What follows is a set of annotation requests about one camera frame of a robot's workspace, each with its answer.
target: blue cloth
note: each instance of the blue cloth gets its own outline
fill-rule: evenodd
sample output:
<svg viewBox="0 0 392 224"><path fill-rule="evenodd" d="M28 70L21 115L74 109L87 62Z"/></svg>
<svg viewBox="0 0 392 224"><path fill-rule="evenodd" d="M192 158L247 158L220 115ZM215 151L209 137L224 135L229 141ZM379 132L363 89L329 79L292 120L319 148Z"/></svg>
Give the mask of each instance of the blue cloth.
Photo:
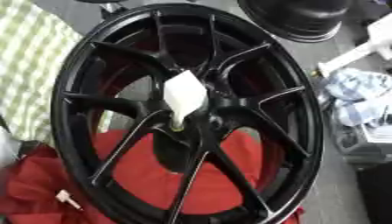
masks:
<svg viewBox="0 0 392 224"><path fill-rule="evenodd" d="M344 68L332 73L325 89L336 98L334 116L346 126L377 124L392 114L392 77Z"/></svg>

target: red cloth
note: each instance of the red cloth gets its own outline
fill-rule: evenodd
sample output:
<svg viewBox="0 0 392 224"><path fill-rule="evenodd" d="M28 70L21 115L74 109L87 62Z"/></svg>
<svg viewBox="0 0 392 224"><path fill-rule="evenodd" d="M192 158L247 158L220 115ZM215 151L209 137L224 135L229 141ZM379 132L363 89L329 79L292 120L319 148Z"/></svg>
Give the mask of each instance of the red cloth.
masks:
<svg viewBox="0 0 392 224"><path fill-rule="evenodd" d="M94 140L98 156L105 158L122 136L121 130L98 134ZM159 164L153 154L151 140L152 135L148 135L129 150L119 161L113 176L124 189L139 199L166 209L177 192L182 175L169 172ZM256 186L263 161L260 144L236 131L221 146L247 180ZM38 147L30 156L14 165L8 175L6 195L0 198L0 214L6 214L13 224L114 223L88 203L69 180L55 151L48 146ZM72 194L72 198L82 205L83 212L55 199L61 189ZM210 214L241 203L242 196L231 181L213 165L203 164L186 197L182 212ZM295 216L285 222L296 223Z"/></svg>

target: green checkered cloth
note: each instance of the green checkered cloth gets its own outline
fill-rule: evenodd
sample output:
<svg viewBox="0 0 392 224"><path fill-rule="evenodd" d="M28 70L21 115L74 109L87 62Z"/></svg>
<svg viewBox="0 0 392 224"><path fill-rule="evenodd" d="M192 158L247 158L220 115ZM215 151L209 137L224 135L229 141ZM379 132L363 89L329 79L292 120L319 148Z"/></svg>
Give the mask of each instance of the green checkered cloth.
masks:
<svg viewBox="0 0 392 224"><path fill-rule="evenodd" d="M0 115L14 137L53 145L53 84L80 39L58 17L27 0L0 0ZM109 126L108 120L103 126Z"/></svg>

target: concrete floor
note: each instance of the concrete floor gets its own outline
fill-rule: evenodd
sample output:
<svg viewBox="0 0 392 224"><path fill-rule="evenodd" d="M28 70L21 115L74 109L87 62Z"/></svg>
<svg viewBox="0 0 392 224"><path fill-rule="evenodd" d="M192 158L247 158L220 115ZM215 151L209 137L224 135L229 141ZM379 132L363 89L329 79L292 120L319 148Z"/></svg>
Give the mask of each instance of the concrete floor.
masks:
<svg viewBox="0 0 392 224"><path fill-rule="evenodd" d="M32 1L63 18L81 34L88 32L100 22L98 7L93 4L77 3L72 0ZM128 1L125 5L136 7L143 4L163 2L184 1L133 0ZM199 0L198 3L246 17L235 0ZM361 3L356 3L350 11L336 37L326 42L313 44L309 47L308 44L299 44L281 39L279 41L293 55L300 66L309 73L319 61L329 60L353 48L354 40L364 35L364 29L359 26L359 21L365 13L362 11L363 7L359 7L359 4ZM353 64L353 67L382 71L384 65L380 61L381 59L378 56L372 56ZM328 136L325 137L325 156L322 168L315 186L304 201L304 209L303 224L369 223L357 189L354 170L343 161Z"/></svg>

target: wheel rim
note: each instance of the wheel rim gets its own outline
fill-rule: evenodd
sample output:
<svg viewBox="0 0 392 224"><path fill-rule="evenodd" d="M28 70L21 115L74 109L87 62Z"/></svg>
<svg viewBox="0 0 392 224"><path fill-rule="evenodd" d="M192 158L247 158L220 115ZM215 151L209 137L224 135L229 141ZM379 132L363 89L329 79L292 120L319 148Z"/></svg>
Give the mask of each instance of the wheel rim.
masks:
<svg viewBox="0 0 392 224"><path fill-rule="evenodd" d="M181 57L185 61L180 62L179 57L173 58L172 51L168 51L170 46L165 42L170 32L179 36L191 33L203 39L199 42L209 51L200 55L206 57L197 63L193 63L193 59L202 56L190 56L191 62L187 62L186 57ZM145 49L140 41L145 39L144 35L155 36L156 49ZM179 38L176 41L176 45L181 45ZM137 66L131 69L134 74L124 78L122 71L130 61ZM105 69L113 63L117 73L105 74ZM266 74L273 74L269 79L273 80L275 88L270 89L272 85L263 87L257 80L261 76L259 73L245 79L243 74L235 75L243 73L249 63L263 67ZM128 101L112 97L125 84L143 77L138 73L140 69L151 74L149 100ZM165 80L184 69L192 70L206 85L209 103L189 117L183 133L176 134L168 127L171 113L162 101L162 86ZM101 80L95 77L97 74L101 74ZM241 83L243 80L257 85L252 89ZM289 107L276 110L286 104ZM136 118L124 138L128 139L123 144L126 147L118 144L111 154L112 159L104 161L94 154L91 143L91 133L95 132L97 117L102 112L99 108ZM279 110L294 112L289 115L279 113ZM286 134L288 127L293 125L297 128L295 137ZM289 173L271 195L254 189L220 149L220 142L243 126L258 130L284 147L283 166L289 167ZM137 8L105 21L91 31L73 49L57 79L52 96L52 130L67 170L93 204L118 222L279 223L295 211L308 192L319 170L322 154L319 108L308 80L290 55L252 24L219 10L189 4ZM151 130L188 143L194 152L193 160L183 171L178 196L167 211L142 202L117 183L105 185L112 180L110 173L121 155ZM180 213L195 173L204 161L216 165L234 182L243 196L241 206L221 213Z"/></svg>

